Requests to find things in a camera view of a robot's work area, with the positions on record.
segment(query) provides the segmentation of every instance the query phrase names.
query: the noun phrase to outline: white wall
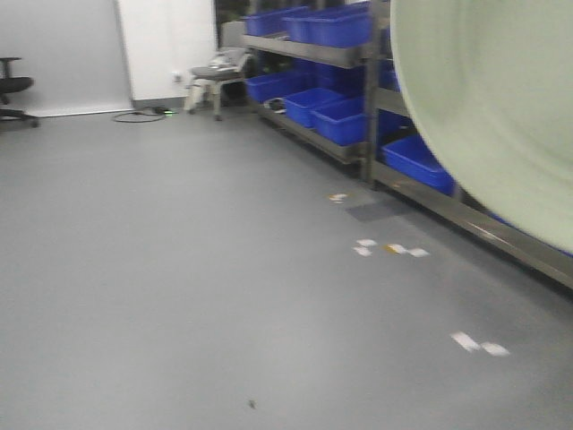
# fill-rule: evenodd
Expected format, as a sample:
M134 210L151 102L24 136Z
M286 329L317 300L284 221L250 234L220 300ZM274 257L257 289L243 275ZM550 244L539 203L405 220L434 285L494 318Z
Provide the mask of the white wall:
M117 0L132 98L182 97L216 49L213 0ZM174 82L173 72L184 81Z
M11 108L59 115L128 108L129 85L113 0L1 3L0 56L36 81Z

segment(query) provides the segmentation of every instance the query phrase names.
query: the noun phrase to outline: black cable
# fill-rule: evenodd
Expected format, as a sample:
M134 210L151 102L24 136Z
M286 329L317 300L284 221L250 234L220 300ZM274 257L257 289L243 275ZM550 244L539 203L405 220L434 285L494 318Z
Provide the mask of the black cable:
M112 121L115 123L125 123L125 124L143 124L143 123L155 123L157 121L161 121L168 116L173 115L175 112L168 110L164 107L143 107L138 110L134 110L132 112L125 112L123 114L115 115L111 118ZM142 120L125 120L119 119L124 116L147 116L153 119L142 119Z

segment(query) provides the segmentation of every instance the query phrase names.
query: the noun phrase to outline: epoxy floor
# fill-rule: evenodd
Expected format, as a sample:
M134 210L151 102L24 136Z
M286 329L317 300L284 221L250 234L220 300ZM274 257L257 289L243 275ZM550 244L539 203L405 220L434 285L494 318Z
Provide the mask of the epoxy floor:
M226 117L0 125L2 430L573 428L570 294Z

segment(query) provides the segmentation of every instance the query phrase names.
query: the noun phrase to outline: gray wall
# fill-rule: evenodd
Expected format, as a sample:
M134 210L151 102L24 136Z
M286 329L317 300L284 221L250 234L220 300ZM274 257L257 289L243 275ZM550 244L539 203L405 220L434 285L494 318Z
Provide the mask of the gray wall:
M2 2L0 56L36 84L14 108L59 115L128 108L129 83L114 0Z

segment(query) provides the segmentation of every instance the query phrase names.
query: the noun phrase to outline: white paper scrap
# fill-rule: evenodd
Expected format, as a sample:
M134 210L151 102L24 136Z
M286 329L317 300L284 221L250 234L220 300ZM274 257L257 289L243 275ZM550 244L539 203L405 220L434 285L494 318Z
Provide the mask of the white paper scrap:
M347 197L348 197L348 194L345 194L345 193L338 193L338 194L329 195L329 199L331 199L333 202L339 202L343 199L346 199Z
M494 357L507 357L509 355L509 351L497 343L485 342L482 344L482 348Z
M477 343L475 340L470 338L467 334L462 331L450 334L451 338L459 343L459 346L465 349L467 352L479 351L482 349L482 345Z
M410 255L412 255L416 258L420 258L420 257L425 257L427 255L430 255L430 253L427 252L425 249L415 248L415 249L410 250Z
M378 244L378 242L372 239L361 239L357 240L356 243L359 244L360 246L365 246L365 247L376 246Z
M390 248L392 251L394 251L396 254L408 254L408 250L405 249L405 247L402 245L390 244L386 246Z
M372 255L372 251L368 248L364 248L363 246L355 246L352 249L354 249L362 257L370 257Z

